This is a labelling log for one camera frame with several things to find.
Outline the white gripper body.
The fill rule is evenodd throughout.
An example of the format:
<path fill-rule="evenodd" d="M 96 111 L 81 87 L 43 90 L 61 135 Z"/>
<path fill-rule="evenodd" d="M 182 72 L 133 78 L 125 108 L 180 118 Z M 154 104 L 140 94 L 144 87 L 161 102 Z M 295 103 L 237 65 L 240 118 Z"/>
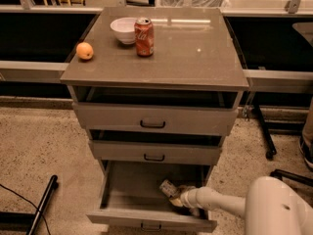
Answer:
<path fill-rule="evenodd" d="M 184 207 L 189 209 L 195 209 L 199 207 L 199 203 L 197 200 L 198 189 L 193 189 L 187 192 L 184 192 L 180 195 L 180 200 Z"/>

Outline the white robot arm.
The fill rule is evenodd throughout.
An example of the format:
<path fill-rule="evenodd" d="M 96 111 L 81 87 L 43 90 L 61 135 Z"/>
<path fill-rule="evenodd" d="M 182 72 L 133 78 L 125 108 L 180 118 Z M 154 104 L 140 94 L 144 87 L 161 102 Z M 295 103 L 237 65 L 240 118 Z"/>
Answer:
<path fill-rule="evenodd" d="M 246 196 L 218 193 L 210 187 L 176 187 L 167 196 L 173 206 L 206 211 L 222 210 L 245 221 L 245 235 L 313 235 L 313 209 L 283 181 L 259 177 Z"/>

